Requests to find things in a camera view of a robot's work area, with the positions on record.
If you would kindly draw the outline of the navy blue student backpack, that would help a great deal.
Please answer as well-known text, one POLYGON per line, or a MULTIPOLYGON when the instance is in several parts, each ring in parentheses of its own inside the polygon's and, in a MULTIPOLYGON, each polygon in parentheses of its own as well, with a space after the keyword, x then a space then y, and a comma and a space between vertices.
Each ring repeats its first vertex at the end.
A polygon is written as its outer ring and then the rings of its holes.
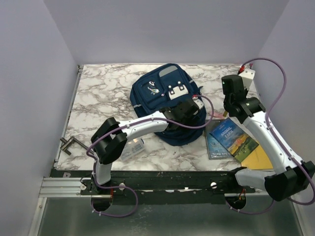
MULTIPOLYGON (((169 63, 141 76, 132 85, 129 99, 141 118, 161 108, 175 108, 180 103, 192 100, 193 95, 201 95, 201 88, 178 64, 169 63)), ((205 124, 206 109, 202 108, 199 113, 201 126, 205 124)), ((202 133, 203 129, 178 127, 155 134, 171 146, 183 146, 195 141, 202 133)))

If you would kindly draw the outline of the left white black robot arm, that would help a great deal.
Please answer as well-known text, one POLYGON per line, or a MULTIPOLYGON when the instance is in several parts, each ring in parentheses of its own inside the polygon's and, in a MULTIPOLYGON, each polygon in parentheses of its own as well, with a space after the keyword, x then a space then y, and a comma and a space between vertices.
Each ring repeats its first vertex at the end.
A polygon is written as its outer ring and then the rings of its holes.
POLYGON ((198 138, 204 124, 204 103, 197 97, 164 107, 145 117, 128 121, 108 118, 91 138, 87 153, 95 158, 92 188, 98 194, 109 189, 112 163, 122 154, 126 144, 155 133, 171 146, 183 146, 198 138))

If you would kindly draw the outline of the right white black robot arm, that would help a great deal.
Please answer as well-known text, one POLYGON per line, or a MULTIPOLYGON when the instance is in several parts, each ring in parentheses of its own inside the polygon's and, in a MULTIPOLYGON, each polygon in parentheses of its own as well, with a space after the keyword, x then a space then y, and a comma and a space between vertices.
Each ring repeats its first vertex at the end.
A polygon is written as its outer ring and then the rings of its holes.
POLYGON ((225 110, 254 135, 273 167, 273 172, 242 168, 235 172, 235 176, 227 179, 227 189, 236 193, 244 186, 253 187, 266 191, 273 200, 279 202, 308 186, 314 186, 314 163, 305 162, 292 150, 266 118, 266 109, 258 98, 247 97, 248 90, 244 87, 243 78, 227 75, 221 81, 225 110))

